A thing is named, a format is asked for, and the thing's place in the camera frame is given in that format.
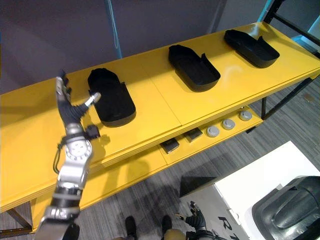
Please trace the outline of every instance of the robotic arm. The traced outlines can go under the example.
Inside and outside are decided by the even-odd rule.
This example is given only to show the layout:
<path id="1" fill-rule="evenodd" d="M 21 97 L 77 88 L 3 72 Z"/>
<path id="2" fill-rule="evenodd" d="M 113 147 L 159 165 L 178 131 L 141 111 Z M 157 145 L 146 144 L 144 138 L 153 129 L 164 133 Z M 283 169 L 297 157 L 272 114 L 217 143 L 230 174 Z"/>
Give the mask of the robotic arm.
<path id="1" fill-rule="evenodd" d="M 100 137 L 98 128 L 90 125 L 86 130 L 81 117 L 96 103 L 95 93 L 81 105 L 70 103 L 71 88 L 63 72 L 56 78 L 56 100 L 66 135 L 58 148 L 65 145 L 65 162 L 58 171 L 57 183 L 50 205 L 45 209 L 34 240 L 77 240 L 80 228 L 74 223 L 79 216 L 79 202 L 85 187 L 89 163 L 93 153 L 91 139 Z"/>

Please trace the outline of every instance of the gray round puck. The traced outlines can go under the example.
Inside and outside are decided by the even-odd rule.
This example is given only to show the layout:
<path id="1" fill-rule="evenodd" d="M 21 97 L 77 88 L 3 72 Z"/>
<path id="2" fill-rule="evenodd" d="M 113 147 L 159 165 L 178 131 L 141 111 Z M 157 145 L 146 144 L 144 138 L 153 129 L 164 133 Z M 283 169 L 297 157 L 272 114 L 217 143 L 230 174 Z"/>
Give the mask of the gray round puck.
<path id="1" fill-rule="evenodd" d="M 249 121 L 250 119 L 252 119 L 252 114 L 251 112 L 249 111 L 241 111 L 239 113 L 239 118 L 242 120 L 242 121 Z"/>
<path id="2" fill-rule="evenodd" d="M 218 136 L 220 133 L 219 128 L 217 128 L 216 126 L 208 126 L 206 128 L 206 134 L 210 137 L 210 138 L 214 138 L 216 136 Z"/>
<path id="3" fill-rule="evenodd" d="M 231 130 L 235 127 L 235 125 L 236 125 L 235 122 L 229 118 L 222 121 L 222 127 L 225 130 Z"/>

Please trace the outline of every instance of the blue cable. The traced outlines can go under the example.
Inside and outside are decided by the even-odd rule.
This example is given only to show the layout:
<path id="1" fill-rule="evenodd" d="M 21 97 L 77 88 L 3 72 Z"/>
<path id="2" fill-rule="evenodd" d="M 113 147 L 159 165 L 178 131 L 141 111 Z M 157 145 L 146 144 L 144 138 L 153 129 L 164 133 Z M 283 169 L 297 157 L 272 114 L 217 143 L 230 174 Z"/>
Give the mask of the blue cable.
<path id="1" fill-rule="evenodd" d="M 257 22 L 261 22 L 262 21 L 262 18 L 264 17 L 265 12 L 267 11 L 267 9 L 270 6 L 271 2 L 272 2 L 272 0 L 267 0 L 266 1 L 265 5 L 264 5 L 264 8 L 263 8 L 262 12 L 260 13 L 260 16 L 259 16 Z"/>
<path id="2" fill-rule="evenodd" d="M 112 27 L 113 41 L 114 41 L 114 48 L 116 50 L 116 55 L 117 55 L 118 59 L 122 59 L 123 56 L 122 56 L 122 52 L 121 52 L 121 48 L 120 48 L 116 19 L 114 16 L 114 10 L 112 8 L 111 0 L 104 0 L 104 6 L 105 6 L 106 13 L 108 14 L 108 16 L 110 17 L 110 20 L 111 20 L 111 27 Z"/>

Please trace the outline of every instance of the person's shoe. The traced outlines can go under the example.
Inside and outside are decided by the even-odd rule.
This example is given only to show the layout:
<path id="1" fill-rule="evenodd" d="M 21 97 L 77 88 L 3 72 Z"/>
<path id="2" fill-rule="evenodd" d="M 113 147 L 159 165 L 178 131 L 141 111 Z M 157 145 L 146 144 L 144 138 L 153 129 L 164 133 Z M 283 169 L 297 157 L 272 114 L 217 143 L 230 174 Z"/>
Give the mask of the person's shoe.
<path id="1" fill-rule="evenodd" d="M 125 219 L 125 230 L 128 236 L 134 237 L 134 240 L 138 239 L 136 221 L 133 216 L 128 216 Z"/>
<path id="2" fill-rule="evenodd" d="M 168 229 L 172 229 L 172 222 L 171 222 L 171 218 L 168 215 L 165 215 L 162 218 L 162 234 L 163 234 L 163 236 L 165 235 L 165 233 Z"/>

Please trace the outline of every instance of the person's leg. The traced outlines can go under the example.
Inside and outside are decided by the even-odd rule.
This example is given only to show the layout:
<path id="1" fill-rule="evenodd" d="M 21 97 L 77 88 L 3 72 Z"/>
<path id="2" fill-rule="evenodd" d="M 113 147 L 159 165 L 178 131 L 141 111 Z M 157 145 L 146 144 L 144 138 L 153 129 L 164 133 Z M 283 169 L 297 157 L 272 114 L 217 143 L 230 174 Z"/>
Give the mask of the person's leg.
<path id="1" fill-rule="evenodd" d="M 186 235 L 178 229 L 172 229 L 172 221 L 168 215 L 162 219 L 162 234 L 163 240 L 185 240 Z"/>
<path id="2" fill-rule="evenodd" d="M 137 226 L 133 216 L 128 216 L 125 219 L 126 240 L 137 240 Z"/>

